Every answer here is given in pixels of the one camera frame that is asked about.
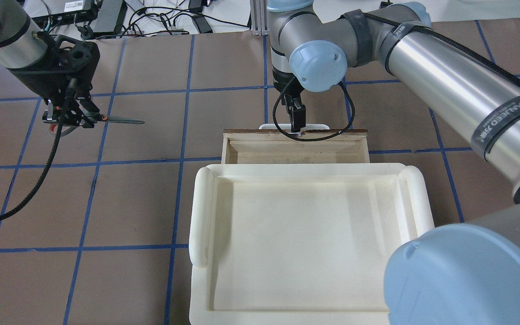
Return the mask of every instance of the light blue joint cap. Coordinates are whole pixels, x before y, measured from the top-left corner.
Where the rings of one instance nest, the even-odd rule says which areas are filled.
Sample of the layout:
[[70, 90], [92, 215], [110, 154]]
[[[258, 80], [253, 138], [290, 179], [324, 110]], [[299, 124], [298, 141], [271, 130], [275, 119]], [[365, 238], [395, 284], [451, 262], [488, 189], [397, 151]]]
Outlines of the light blue joint cap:
[[419, 2], [405, 2], [404, 4], [392, 4], [390, 6], [407, 6], [417, 14], [420, 21], [428, 26], [432, 26], [431, 15], [429, 15], [425, 6]]
[[520, 248], [474, 224], [399, 247], [384, 273], [392, 325], [520, 324]]
[[344, 51], [329, 41], [303, 43], [290, 54], [290, 69], [302, 87], [314, 93], [329, 90], [346, 74]]
[[289, 12], [310, 6], [314, 0], [268, 0], [266, 8], [269, 12]]

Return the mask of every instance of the white tray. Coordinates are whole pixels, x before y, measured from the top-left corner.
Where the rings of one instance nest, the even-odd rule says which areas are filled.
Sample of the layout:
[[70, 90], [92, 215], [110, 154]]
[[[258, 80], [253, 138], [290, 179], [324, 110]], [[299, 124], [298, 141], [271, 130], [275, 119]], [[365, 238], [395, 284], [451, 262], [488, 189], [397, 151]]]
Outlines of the white tray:
[[209, 165], [194, 190], [190, 322], [388, 324], [386, 262], [432, 228], [415, 167]]

